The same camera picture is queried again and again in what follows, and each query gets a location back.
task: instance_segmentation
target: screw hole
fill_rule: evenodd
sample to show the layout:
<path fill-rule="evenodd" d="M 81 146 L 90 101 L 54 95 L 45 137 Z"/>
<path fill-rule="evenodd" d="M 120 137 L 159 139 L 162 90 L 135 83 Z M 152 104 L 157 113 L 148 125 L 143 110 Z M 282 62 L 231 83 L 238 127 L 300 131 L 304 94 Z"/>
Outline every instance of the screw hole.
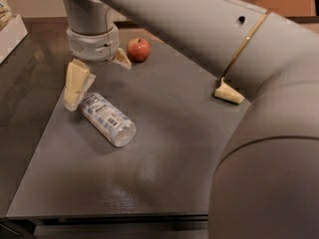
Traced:
<path fill-rule="evenodd" d="M 246 21 L 246 18 L 244 16 L 240 16 L 236 21 L 236 26 L 241 27 Z"/>

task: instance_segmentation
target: apple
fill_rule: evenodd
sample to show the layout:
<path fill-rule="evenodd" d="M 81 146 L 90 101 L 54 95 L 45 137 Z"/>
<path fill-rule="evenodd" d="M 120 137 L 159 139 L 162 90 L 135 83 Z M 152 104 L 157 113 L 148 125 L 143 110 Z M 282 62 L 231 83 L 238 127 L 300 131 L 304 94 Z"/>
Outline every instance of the apple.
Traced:
<path fill-rule="evenodd" d="M 133 62 L 143 62 L 148 58 L 151 46 L 146 39 L 133 38 L 128 42 L 127 51 L 129 58 Z"/>

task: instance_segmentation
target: plastic bottle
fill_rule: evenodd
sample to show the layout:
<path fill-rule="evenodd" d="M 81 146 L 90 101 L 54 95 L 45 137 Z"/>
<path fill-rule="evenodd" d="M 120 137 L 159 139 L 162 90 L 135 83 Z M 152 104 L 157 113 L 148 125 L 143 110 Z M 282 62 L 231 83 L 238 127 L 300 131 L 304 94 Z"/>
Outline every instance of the plastic bottle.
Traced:
<path fill-rule="evenodd" d="M 98 93 L 87 94 L 80 103 L 80 109 L 116 147 L 127 145 L 136 135 L 135 124 Z"/>

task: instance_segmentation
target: bottle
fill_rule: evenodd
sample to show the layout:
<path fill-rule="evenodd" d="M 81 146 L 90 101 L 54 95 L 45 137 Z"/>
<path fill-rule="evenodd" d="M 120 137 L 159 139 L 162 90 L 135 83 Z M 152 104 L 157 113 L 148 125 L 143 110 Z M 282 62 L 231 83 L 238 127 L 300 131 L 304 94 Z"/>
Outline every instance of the bottle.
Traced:
<path fill-rule="evenodd" d="M 98 93 L 87 94 L 80 103 L 80 110 L 116 147 L 127 145 L 136 135 L 135 124 Z"/>

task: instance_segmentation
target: white box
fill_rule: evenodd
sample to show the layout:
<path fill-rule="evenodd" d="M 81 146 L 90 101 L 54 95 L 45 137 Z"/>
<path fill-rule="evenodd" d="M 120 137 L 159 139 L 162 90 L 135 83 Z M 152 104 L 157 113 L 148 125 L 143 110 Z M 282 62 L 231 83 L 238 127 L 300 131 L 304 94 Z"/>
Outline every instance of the white box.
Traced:
<path fill-rule="evenodd" d="M 28 34 L 21 16 L 17 14 L 14 15 L 14 17 L 15 18 L 0 31 L 0 64 Z"/>

